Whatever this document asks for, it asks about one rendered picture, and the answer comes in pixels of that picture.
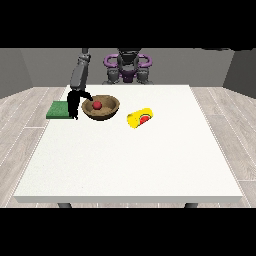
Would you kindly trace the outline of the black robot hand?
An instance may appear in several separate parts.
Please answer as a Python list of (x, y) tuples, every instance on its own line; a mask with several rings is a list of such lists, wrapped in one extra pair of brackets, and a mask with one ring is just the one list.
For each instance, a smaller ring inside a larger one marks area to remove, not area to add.
[(84, 90), (71, 90), (67, 96), (68, 113), (73, 119), (78, 119), (78, 106), (80, 104), (80, 98), (86, 98), (90, 101), (93, 100), (91, 94)]

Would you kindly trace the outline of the green square pad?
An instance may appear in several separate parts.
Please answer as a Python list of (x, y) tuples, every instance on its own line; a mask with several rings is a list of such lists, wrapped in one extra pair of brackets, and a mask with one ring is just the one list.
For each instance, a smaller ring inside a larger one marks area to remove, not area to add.
[(47, 114), (47, 119), (70, 119), (67, 101), (54, 101)]

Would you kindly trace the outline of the brown wooden bowl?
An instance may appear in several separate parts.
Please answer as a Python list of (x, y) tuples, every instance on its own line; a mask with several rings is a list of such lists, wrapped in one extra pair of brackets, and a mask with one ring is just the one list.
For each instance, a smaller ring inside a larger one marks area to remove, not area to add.
[[(93, 108), (93, 103), (99, 101), (102, 104), (100, 110)], [(95, 95), (93, 100), (86, 99), (82, 103), (83, 112), (91, 119), (96, 121), (104, 121), (112, 118), (118, 111), (120, 102), (111, 95)]]

